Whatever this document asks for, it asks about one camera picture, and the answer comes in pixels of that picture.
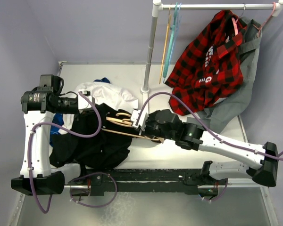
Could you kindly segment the beige wooden hanger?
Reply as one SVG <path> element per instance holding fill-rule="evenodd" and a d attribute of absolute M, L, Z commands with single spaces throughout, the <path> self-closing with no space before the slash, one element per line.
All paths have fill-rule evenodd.
<path fill-rule="evenodd" d="M 106 126 L 102 126 L 102 130 L 105 132 L 147 139 L 158 144 L 162 144 L 165 141 L 164 138 L 156 137 L 154 135 L 146 136 L 142 131 L 134 128 L 130 113 L 117 112 L 116 114 L 113 114 L 108 112 L 106 114 L 106 123 Z"/>

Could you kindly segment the black button shirt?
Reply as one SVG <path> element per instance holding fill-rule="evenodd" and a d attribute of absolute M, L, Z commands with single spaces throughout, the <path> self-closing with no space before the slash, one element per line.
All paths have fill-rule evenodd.
<path fill-rule="evenodd" d="M 101 116 L 102 126 L 106 126 L 106 114 L 117 111 L 100 104 L 97 109 Z M 56 168 L 66 163 L 77 162 L 97 170 L 113 169 L 120 165 L 130 152 L 134 137 L 101 131 L 94 137 L 83 138 L 66 133 L 53 135 L 50 164 Z"/>

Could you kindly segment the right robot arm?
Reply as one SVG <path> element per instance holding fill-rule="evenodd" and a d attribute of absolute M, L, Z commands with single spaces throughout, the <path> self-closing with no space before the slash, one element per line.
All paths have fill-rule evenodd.
<path fill-rule="evenodd" d="M 206 161 L 200 179 L 205 184 L 228 178 L 250 178 L 261 186 L 275 187 L 278 171 L 277 146 L 266 142 L 256 145 L 208 131 L 203 126 L 183 122 L 170 110 L 147 114 L 136 112 L 133 125 L 147 137 L 173 140 L 182 149 L 215 153 L 228 162 Z"/>

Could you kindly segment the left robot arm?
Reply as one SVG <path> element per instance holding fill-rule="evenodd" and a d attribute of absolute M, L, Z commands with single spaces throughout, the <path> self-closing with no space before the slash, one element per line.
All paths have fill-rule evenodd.
<path fill-rule="evenodd" d="M 19 176 L 11 188 L 25 195 L 61 194 L 64 185 L 73 180 L 82 185 L 88 174 L 78 163 L 53 169 L 50 165 L 50 128 L 56 113 L 77 114 L 95 108 L 95 99 L 87 89 L 77 96 L 63 97 L 64 80 L 56 75 L 40 76 L 39 86 L 21 97 L 25 120 L 25 153 Z"/>

